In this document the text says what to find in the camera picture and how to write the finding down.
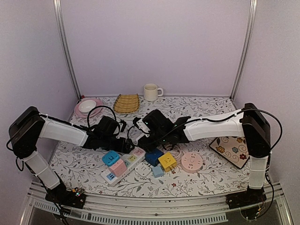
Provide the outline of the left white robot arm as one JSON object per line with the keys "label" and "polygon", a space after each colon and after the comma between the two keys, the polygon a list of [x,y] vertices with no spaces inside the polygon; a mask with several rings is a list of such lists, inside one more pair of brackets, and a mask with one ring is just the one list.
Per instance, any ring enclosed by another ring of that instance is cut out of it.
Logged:
{"label": "left white robot arm", "polygon": [[101,148],[127,154],[132,146],[126,138],[119,136],[125,127],[125,121],[117,121],[116,116],[102,116],[98,124],[78,126],[41,114],[36,107],[30,106],[9,127],[10,139],[6,148],[23,160],[44,185],[52,190],[54,199],[59,203],[66,203],[70,194],[59,186],[59,176],[37,151],[38,140],[46,138],[71,143],[84,149]]}

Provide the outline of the yellow cube adapter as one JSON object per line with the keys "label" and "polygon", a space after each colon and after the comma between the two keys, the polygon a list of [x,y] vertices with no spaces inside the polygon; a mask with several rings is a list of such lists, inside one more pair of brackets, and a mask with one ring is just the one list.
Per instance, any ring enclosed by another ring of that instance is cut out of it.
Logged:
{"label": "yellow cube adapter", "polygon": [[177,161],[170,152],[167,152],[158,158],[163,170],[167,173],[177,166]]}

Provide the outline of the round pink socket hub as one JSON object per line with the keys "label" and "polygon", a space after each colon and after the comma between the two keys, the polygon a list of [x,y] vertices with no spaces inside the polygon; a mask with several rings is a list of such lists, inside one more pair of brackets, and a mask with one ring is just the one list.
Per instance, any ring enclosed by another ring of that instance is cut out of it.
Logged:
{"label": "round pink socket hub", "polygon": [[187,173],[196,173],[203,168],[203,159],[195,151],[187,152],[181,158],[181,168]]}

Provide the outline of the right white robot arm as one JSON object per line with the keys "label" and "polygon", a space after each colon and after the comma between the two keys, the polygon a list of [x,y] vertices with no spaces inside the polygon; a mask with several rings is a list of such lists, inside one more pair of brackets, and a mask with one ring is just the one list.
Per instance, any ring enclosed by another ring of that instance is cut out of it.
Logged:
{"label": "right white robot arm", "polygon": [[142,132],[137,138],[138,147],[146,151],[163,144],[176,145],[203,138],[244,137],[250,156],[250,177],[249,189],[243,193],[242,200],[253,204],[260,198],[271,152],[270,124],[254,104],[247,103],[234,112],[208,117],[180,117],[175,122],[159,110],[153,110],[143,119],[135,118],[133,124]]}

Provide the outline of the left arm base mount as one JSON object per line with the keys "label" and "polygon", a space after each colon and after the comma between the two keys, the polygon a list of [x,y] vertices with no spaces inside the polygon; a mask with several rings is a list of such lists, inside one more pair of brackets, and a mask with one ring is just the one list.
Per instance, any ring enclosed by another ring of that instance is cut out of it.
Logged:
{"label": "left arm base mount", "polygon": [[81,188],[75,187],[67,189],[66,185],[60,179],[59,184],[53,189],[46,188],[45,199],[58,205],[69,206],[83,209],[86,201],[86,194]]}

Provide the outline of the white power strip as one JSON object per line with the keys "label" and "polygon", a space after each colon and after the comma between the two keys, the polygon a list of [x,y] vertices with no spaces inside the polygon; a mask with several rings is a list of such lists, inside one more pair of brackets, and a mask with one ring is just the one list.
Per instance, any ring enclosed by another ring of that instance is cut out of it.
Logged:
{"label": "white power strip", "polygon": [[104,183],[115,186],[145,159],[145,154],[146,152],[138,147],[122,156],[113,150],[106,153],[102,157],[106,168],[100,174]]}

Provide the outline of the cyan cube adapter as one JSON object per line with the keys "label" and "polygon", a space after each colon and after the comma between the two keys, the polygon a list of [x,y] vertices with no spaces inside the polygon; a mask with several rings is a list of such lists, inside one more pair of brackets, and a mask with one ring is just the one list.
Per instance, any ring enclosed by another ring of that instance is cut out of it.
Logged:
{"label": "cyan cube adapter", "polygon": [[110,150],[103,157],[102,161],[106,166],[112,166],[120,159],[120,156],[117,152]]}

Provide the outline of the dark blue cube adapter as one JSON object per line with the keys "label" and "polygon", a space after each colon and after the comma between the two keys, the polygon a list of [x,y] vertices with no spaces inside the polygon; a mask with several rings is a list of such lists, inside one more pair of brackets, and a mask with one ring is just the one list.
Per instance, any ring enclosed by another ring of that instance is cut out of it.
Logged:
{"label": "dark blue cube adapter", "polygon": [[159,164],[158,158],[161,157],[164,153],[159,149],[154,149],[152,152],[145,154],[145,161],[151,166],[157,166]]}

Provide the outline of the light blue plug adapter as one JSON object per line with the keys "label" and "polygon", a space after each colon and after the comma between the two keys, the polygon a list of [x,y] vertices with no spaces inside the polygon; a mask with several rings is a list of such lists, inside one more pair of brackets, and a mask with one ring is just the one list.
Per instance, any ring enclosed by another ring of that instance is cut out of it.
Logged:
{"label": "light blue plug adapter", "polygon": [[164,176],[164,171],[163,171],[162,167],[159,165],[152,168],[152,173],[153,173],[154,178]]}

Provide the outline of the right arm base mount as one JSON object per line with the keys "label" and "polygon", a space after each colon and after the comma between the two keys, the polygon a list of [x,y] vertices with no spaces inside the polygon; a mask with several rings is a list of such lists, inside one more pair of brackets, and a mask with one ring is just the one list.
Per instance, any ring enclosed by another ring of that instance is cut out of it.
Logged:
{"label": "right arm base mount", "polygon": [[252,204],[262,203],[266,200],[267,198],[264,188],[252,189],[248,187],[245,191],[228,194],[225,202],[229,206],[229,209],[235,209]]}

